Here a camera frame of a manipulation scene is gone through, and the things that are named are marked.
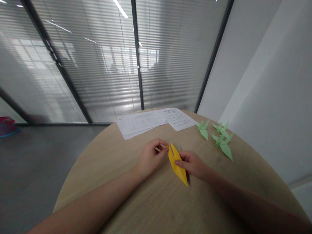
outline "horizontal blinds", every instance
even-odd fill
[[[0,87],[35,123],[86,123],[25,9],[0,3]]]
[[[131,1],[32,2],[92,121],[140,111]]]
[[[136,0],[146,109],[195,111],[227,3]]]

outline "green origami crane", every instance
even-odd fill
[[[224,126],[224,128],[222,128],[222,122],[219,124],[219,126],[215,125],[215,124],[212,124],[214,126],[215,129],[217,129],[217,133],[221,133],[221,135],[225,136],[226,138],[229,138],[229,134],[227,133],[227,128],[228,128],[228,124],[230,122],[228,121],[226,123],[226,125]]]
[[[211,134],[211,136],[216,141],[215,144],[217,146],[220,146],[221,150],[225,153],[225,155],[228,156],[228,158],[233,161],[231,149],[227,145],[230,142],[230,140],[233,136],[233,133],[225,141],[223,141],[224,136],[217,137],[217,136],[212,135],[212,134]]]
[[[208,127],[209,120],[204,126],[204,122],[202,121],[201,123],[197,123],[198,131],[201,132],[201,134],[208,140],[208,133],[207,133],[207,127]]]

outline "floor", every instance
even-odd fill
[[[105,126],[25,126],[0,138],[0,233],[48,217],[73,164]]]

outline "paper crane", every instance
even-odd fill
[[[176,173],[176,175],[185,183],[186,186],[188,186],[188,180],[186,178],[186,171],[185,169],[177,166],[175,164],[176,160],[181,160],[179,151],[173,146],[173,144],[170,142],[170,146],[168,146],[169,148],[169,152],[168,152],[168,156],[169,156],[169,160],[172,166],[172,169],[174,171],[174,173]]]
[[[229,125],[229,121],[226,123],[226,125],[224,126],[224,128],[222,128],[222,122],[219,124],[219,126],[212,124],[214,126],[215,129],[217,129],[217,133],[221,133],[221,135],[225,136],[226,138],[229,138],[229,134],[227,133],[227,128]]]
[[[233,136],[233,133],[225,141],[223,141],[224,136],[217,137],[217,136],[212,135],[212,134],[211,134],[211,136],[216,141],[215,144],[217,146],[220,146],[221,150],[225,153],[225,155],[228,156],[228,158],[233,161],[232,152],[231,152],[230,147],[228,146],[228,143],[230,142],[230,140]]]
[[[208,127],[209,120],[204,126],[204,122],[202,121],[201,123],[197,123],[198,131],[208,140],[208,133],[207,133],[207,127]]]

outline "pink basket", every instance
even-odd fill
[[[0,137],[7,137],[17,133],[19,130],[14,123],[15,121],[11,117],[0,117]]]

